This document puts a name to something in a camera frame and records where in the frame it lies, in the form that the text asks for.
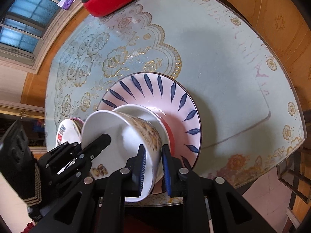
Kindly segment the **person's left hand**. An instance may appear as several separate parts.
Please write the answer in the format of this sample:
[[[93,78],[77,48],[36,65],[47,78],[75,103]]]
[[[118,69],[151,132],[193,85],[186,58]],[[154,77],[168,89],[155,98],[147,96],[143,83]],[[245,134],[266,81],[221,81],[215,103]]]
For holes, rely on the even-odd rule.
[[[24,230],[21,231],[21,233],[29,233],[30,230],[32,228],[34,228],[34,227],[35,227],[35,223],[34,222],[28,223],[27,226],[24,228]]]

